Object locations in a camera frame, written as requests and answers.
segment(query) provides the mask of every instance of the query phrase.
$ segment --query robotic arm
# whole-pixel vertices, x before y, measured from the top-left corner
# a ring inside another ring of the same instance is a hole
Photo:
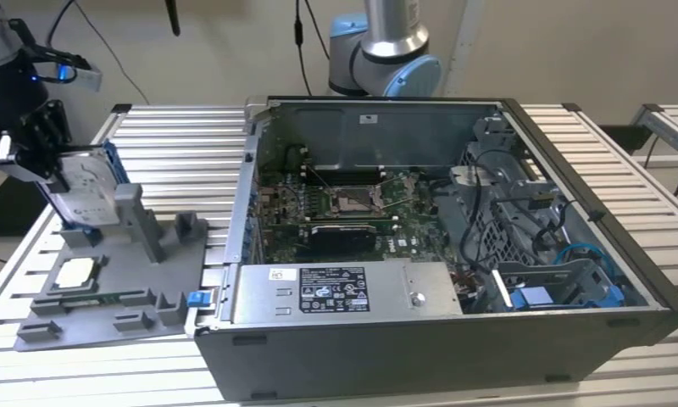
[[[7,20],[0,7],[0,170],[21,181],[38,181],[53,192],[65,190],[57,154],[70,142],[63,106],[47,100],[47,83],[75,77],[41,76],[39,63],[89,70],[82,57],[37,44],[25,21]]]
[[[431,96],[442,68],[427,55],[417,0],[365,0],[331,23],[329,88],[345,96]]]

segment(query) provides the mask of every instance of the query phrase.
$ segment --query blue clip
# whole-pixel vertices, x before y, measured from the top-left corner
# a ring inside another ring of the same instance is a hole
[[[186,304],[190,308],[209,307],[211,305],[211,293],[207,291],[191,292]]]

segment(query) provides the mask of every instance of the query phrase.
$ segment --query power supply label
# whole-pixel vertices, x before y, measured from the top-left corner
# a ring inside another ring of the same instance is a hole
[[[298,308],[305,314],[367,312],[369,289],[363,267],[299,269]]]

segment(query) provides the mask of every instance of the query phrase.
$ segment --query blue cable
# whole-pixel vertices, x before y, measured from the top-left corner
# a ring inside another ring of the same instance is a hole
[[[613,263],[610,262],[610,259],[607,258],[607,256],[602,253],[602,251],[595,247],[593,246],[590,243],[573,243],[571,245],[569,245],[566,248],[563,248],[557,256],[555,256],[555,260],[553,260],[553,264],[557,265],[561,260],[562,260],[562,257],[563,255],[573,249],[575,248],[586,248],[587,250],[593,251],[598,256],[599,258],[602,259],[602,261],[605,262],[606,264],[606,268],[607,268],[607,274],[609,274],[609,278],[610,280],[613,280],[614,278],[614,267],[613,267]]]

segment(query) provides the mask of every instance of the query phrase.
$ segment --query metal slat table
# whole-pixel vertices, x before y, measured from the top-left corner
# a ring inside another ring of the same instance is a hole
[[[631,125],[642,125],[678,152],[678,104],[646,104],[637,112]]]
[[[523,106],[653,261],[678,287],[678,201],[582,112]],[[202,284],[215,286],[242,158],[242,108],[134,107],[111,114],[110,137],[143,184],[158,217],[194,209],[209,220]],[[219,404],[221,394],[190,339],[18,354],[10,350],[62,240],[49,209],[0,273],[0,405]],[[678,405],[678,330],[655,346],[623,350],[581,383],[310,402],[306,406]]]

